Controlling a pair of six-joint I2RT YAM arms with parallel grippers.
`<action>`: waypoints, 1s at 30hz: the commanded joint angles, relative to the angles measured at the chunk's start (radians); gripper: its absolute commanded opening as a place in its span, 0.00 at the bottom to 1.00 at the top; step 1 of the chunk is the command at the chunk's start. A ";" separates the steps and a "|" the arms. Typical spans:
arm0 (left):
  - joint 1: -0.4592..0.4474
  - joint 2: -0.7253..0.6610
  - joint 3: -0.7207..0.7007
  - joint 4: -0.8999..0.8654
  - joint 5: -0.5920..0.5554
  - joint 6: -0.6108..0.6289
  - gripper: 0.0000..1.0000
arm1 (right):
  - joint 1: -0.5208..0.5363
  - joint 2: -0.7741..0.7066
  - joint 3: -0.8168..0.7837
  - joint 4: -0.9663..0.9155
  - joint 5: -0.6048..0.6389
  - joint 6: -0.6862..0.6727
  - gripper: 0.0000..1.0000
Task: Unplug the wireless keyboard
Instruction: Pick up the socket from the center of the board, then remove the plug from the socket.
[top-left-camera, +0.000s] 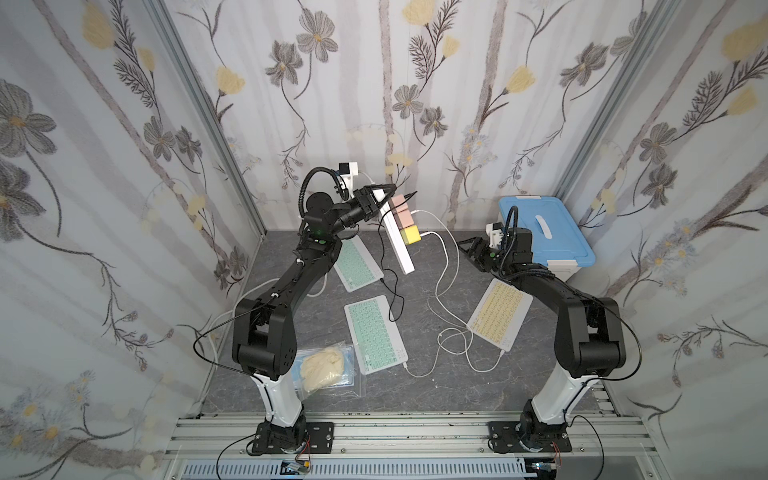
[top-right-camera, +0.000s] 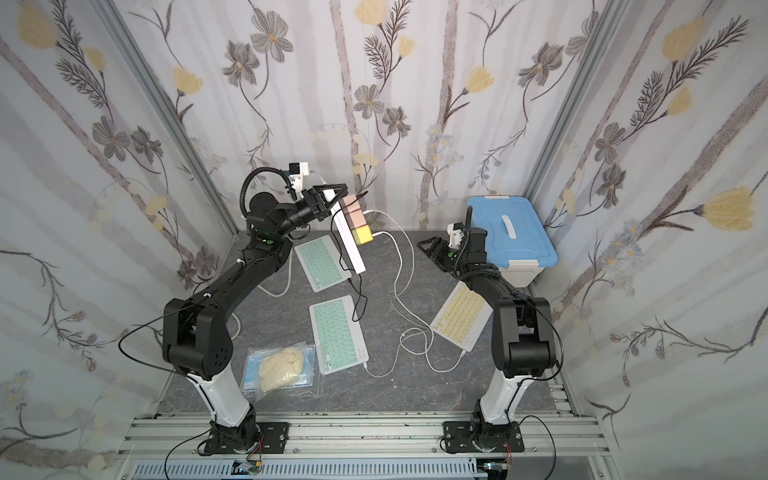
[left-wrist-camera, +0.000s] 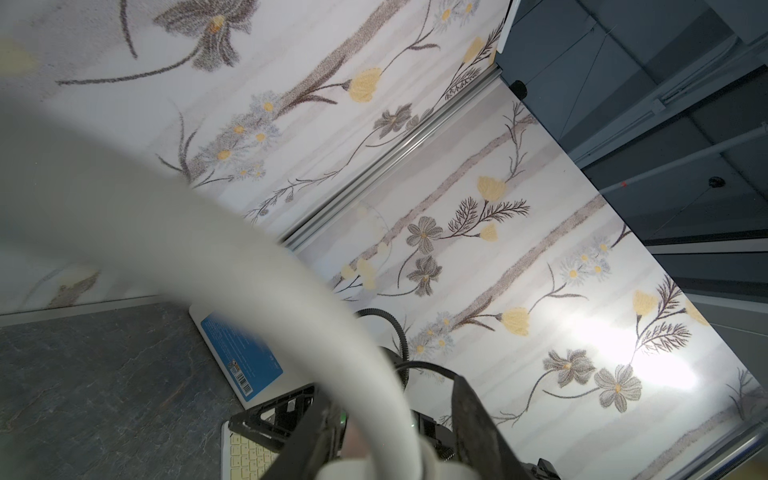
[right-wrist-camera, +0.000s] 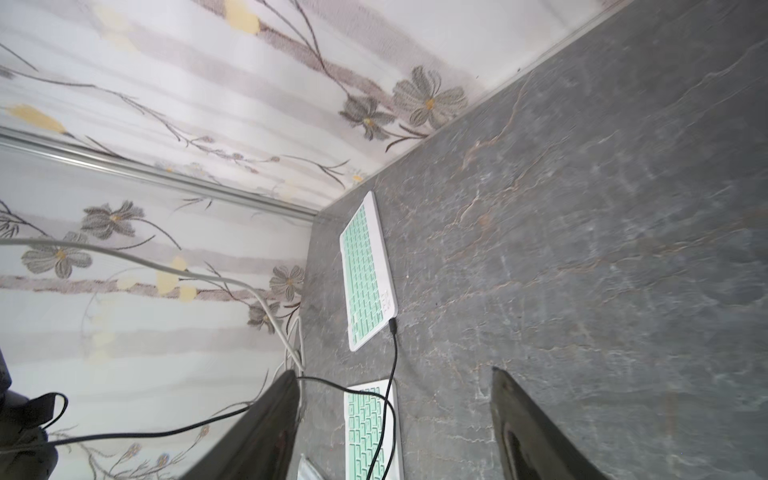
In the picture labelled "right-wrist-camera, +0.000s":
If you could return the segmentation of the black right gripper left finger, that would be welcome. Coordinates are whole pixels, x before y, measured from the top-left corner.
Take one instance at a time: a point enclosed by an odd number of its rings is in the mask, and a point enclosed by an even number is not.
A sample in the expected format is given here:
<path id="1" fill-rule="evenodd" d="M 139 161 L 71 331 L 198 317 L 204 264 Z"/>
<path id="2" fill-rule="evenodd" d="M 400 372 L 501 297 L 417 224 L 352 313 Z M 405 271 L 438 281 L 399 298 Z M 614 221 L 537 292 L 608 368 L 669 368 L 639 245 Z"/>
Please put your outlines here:
<path id="1" fill-rule="evenodd" d="M 185 479 L 285 479 L 298 431 L 300 387 L 283 373 Z"/>

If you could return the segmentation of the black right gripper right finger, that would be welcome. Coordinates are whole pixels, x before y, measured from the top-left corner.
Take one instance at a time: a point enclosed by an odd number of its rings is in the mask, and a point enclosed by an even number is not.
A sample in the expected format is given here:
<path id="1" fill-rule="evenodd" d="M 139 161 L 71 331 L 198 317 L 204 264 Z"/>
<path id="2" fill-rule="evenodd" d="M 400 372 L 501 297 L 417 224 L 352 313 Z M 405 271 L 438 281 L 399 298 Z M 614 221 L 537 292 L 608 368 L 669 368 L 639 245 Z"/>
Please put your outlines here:
<path id="1" fill-rule="evenodd" d="M 607 479 L 498 367 L 492 369 L 490 409 L 506 479 Z"/>

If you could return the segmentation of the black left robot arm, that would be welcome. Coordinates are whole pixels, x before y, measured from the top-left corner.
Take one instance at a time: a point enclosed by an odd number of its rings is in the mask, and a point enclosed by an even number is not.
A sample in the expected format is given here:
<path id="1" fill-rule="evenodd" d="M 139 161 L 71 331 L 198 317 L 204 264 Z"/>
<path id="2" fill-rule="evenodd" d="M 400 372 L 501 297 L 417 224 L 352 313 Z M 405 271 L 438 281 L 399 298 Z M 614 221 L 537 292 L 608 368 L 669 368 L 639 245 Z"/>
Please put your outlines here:
<path id="1" fill-rule="evenodd" d="M 53 420 L 56 394 L 27 398 L 11 390 L 12 377 L 1 357 L 1 479 L 49 479 L 58 452 L 43 426 Z"/>

